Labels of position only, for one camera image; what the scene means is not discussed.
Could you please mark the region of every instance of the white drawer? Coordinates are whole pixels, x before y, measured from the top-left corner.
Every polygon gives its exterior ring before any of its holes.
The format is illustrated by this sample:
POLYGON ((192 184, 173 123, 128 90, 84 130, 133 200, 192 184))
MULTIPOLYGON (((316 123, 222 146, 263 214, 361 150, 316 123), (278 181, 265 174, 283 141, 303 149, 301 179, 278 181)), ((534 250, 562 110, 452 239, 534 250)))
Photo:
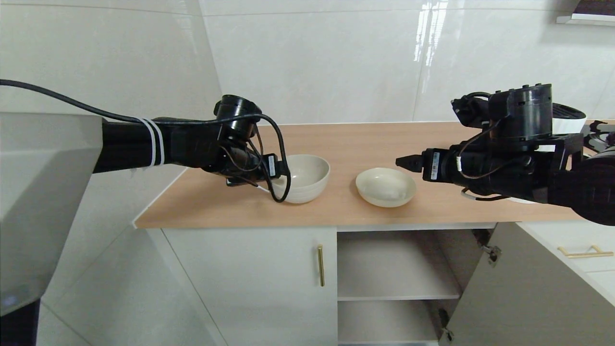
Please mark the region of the white drawer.
MULTIPOLYGON (((595 252, 592 246, 602 251, 615 251, 615 227, 597 223, 578 221, 523 222, 521 226, 542 238, 543 245, 552 249, 562 247, 568 253, 595 252)), ((584 272, 615 270, 615 256, 568 258, 572 264, 584 272)))
POLYGON ((611 296, 615 297, 615 270, 588 273, 588 275, 602 286, 602 288, 606 289, 611 296))

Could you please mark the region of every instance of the black cable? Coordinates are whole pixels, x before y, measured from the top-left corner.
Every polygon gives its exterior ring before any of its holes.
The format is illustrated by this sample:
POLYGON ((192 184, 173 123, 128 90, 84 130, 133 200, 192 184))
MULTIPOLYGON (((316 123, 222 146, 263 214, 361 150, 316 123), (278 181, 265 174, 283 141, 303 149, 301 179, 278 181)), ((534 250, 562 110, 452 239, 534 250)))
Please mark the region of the black cable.
POLYGON ((468 194, 467 192, 470 190, 470 188, 464 188, 463 190, 461 190, 461 193, 466 194, 467 196, 472 197, 474 200, 476 201, 482 201, 482 202, 491 202, 491 201, 499 201, 501 199, 507 199, 510 198, 510 196, 504 196, 504 195, 497 195, 494 197, 476 197, 476 196, 472 196, 470 194, 468 194))
POLYGON ((457 160, 457 171, 459 171, 459 173, 461 174, 461 176, 463 176, 466 179, 481 179, 481 178, 485 178, 488 177, 491 174, 494 174, 495 172, 499 171, 500 169, 508 166, 511 163, 514 163, 515 161, 513 160, 509 160, 506 161, 504 163, 502 163, 501 165, 499 165, 498 167, 495 167, 494 169, 490 170, 487 173, 481 174, 481 175, 467 175, 465 173, 463 173, 463 169, 461 167, 461 154, 463 154, 463 152, 466 150, 466 148, 468 147, 468 145, 472 144, 474 141, 476 141, 477 139, 479 139, 481 136, 484 136, 485 134, 488 134, 489 132, 491 132, 493 129, 495 129, 499 123, 502 121, 502 119, 496 121, 493 125, 491 125, 488 129, 482 131, 481 133, 473 136, 472 138, 470 138, 466 144, 464 144, 463 147, 461 147, 461 150, 459 151, 459 153, 457 154, 456 160, 457 160))
POLYGON ((483 91, 471 92, 466 95, 466 97, 486 97, 486 98, 489 98, 489 96, 491 96, 491 94, 489 94, 488 92, 483 92, 483 91))
MULTIPOLYGON (((62 95, 53 90, 49 90, 41 86, 35 86, 34 84, 20 82, 20 81, 13 81, 10 79, 0 79, 0 86, 18 87, 21 89, 38 92, 40 94, 53 97, 54 99, 68 103, 69 105, 75 106, 77 108, 81 108, 82 110, 88 111, 90 113, 94 113, 96 115, 104 116, 109 119, 115 119, 119 121, 125 121, 127 123, 135 123, 135 124, 142 123, 138 118, 135 118, 133 116, 120 115, 120 114, 112 113, 109 111, 101 110, 99 108, 96 108, 96 107, 87 105, 83 102, 72 99, 66 95, 62 95)), ((216 119, 216 120, 191 120, 191 119, 179 119, 176 121, 169 121, 169 120, 156 121, 154 120, 154 122, 158 125, 170 125, 170 126, 173 126, 173 125, 217 125, 217 124, 231 123, 233 121, 242 120, 242 119, 254 119, 254 118, 265 119, 271 123, 271 119, 267 119, 268 117, 266 115, 241 115, 241 116, 236 116, 233 118, 216 119)))
MULTIPOLYGON (((120 121, 125 121, 128 123, 141 123, 141 121, 138 118, 132 117, 132 116, 126 116, 126 115, 120 115, 120 114, 115 114, 115 113, 111 113, 105 110, 101 110, 99 108, 96 107, 92 107, 90 105, 86 105, 83 102, 77 101, 75 99, 71 99, 68 96, 62 95, 58 92, 46 89, 44 87, 40 87, 40 86, 35 86, 34 84, 30 84, 30 83, 26 83, 26 82, 20 82, 20 81, 13 81, 10 79, 0 79, 0 86, 10 86, 10 87, 18 87, 21 89, 26 89, 26 90, 30 90, 30 91, 34 91, 34 92, 38 92, 40 94, 44 94, 47 95, 49 97, 53 97, 54 99, 60 100, 62 102, 66 102, 70 105, 73 105, 75 107, 81 108, 85 111, 89 111, 91 113, 100 115, 100 116, 104 116, 106 118, 109 119, 115 119, 115 120, 120 120, 120 121)), ((280 127, 276 124, 275 121, 273 121, 273 119, 271 119, 270 117, 264 115, 264 114, 247 114, 247 115, 239 115, 239 116, 234 116, 232 118, 227 118, 227 119, 216 119, 216 120, 188 120, 188 119, 179 119, 176 121, 155 121, 154 122, 158 125, 169 125, 169 126, 177 126, 177 125, 219 125, 219 124, 224 124, 224 123, 231 123, 233 121, 237 121, 237 120, 243 120, 243 119, 263 119, 265 121, 267 121, 269 124, 271 124, 271 126, 274 128, 276 135, 277 135, 277 140, 278 140, 278 144, 280 146, 280 155, 281 155, 281 159, 282 159, 282 168, 285 169, 286 172, 288 172, 288 163, 286 162, 286 151, 284 149, 284 139, 282 138, 282 132, 280 131, 280 127)), ((267 178, 269 178, 268 180, 271 181, 271 178, 269 176, 269 169, 267 168, 267 165, 264 164, 264 162, 261 162, 261 165, 264 166, 265 168, 265 172, 267 173, 266 176, 267 178)), ((288 196, 288 192, 290 191, 290 175, 287 177, 287 181, 288 184, 286 186, 286 190, 284 191, 284 195, 282 196, 282 198, 277 198, 273 192, 273 189, 270 188, 271 190, 271 196, 273 197, 274 201, 281 203, 283 202, 286 197, 288 196)))
POLYGON ((258 157, 258 163, 253 168, 246 169, 245 167, 239 167, 239 165, 232 158, 232 155, 228 151, 228 149, 226 149, 224 146, 220 145, 220 149, 222 149, 226 153, 226 156, 228 156, 228 158, 231 160, 231 163, 233 164, 233 166, 235 166, 235 168, 237 168, 238 170, 240 170, 242 172, 253 172, 253 171, 259 169, 261 167, 261 163, 263 162, 263 141, 261 140, 261 135, 258 132, 258 127, 256 127, 256 124, 255 124, 255 130, 256 130, 256 135, 258 136, 258 143, 261 146, 261 151, 260 151, 260 154, 259 154, 258 150, 254 146, 254 143, 252 143, 252 139, 248 139, 248 142, 250 143, 250 146, 252 147, 252 150, 254 151, 254 154, 256 155, 256 157, 258 157))

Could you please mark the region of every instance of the kitchen counter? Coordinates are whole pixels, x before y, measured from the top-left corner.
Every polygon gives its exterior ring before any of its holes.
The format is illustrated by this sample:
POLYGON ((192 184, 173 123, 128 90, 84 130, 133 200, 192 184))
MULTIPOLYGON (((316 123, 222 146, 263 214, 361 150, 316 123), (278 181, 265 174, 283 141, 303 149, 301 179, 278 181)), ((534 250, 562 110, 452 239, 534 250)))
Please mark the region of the kitchen counter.
MULTIPOLYGON (((265 152, 276 152, 273 129, 261 126, 265 152)), ((188 169, 135 221, 138 228, 228 228, 314 225, 407 225, 580 219, 572 210, 507 200, 477 202, 461 187, 425 182, 421 174, 395 166, 401 156, 426 148, 448 148, 478 132, 459 123, 315 124, 281 126, 287 155, 312 154, 331 164, 329 183, 306 204, 275 203, 249 185, 227 187, 224 178, 188 169), (357 174, 372 167, 397 168, 416 181, 406 205, 380 208, 357 192, 357 174)))

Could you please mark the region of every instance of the barcode sticker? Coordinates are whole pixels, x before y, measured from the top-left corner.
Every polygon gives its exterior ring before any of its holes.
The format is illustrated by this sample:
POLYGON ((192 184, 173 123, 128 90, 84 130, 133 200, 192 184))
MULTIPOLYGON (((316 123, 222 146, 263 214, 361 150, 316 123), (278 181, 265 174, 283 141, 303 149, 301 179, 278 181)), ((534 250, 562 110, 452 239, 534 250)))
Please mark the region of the barcode sticker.
POLYGON ((270 177, 276 176, 276 161, 273 155, 269 157, 269 176, 270 177))
POLYGON ((438 168, 440 167, 440 153, 435 151, 434 158, 431 161, 431 180, 438 179, 438 168))

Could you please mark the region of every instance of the white bowl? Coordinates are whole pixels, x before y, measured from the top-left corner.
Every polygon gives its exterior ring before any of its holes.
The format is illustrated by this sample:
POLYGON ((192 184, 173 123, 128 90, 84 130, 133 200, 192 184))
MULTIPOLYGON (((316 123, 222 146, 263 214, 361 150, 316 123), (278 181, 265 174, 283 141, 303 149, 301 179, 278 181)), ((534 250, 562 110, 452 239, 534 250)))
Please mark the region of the white bowl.
POLYGON ((416 194, 416 183, 408 174, 391 168, 372 168, 355 179, 359 194, 375 206, 403 206, 416 194))
MULTIPOLYGON (((286 197, 289 203, 306 203, 318 197, 327 186, 331 166, 327 160, 314 155, 290 155, 286 157, 290 170, 290 191, 286 197)), ((286 177, 272 181, 272 188, 278 198, 286 189, 286 177)))

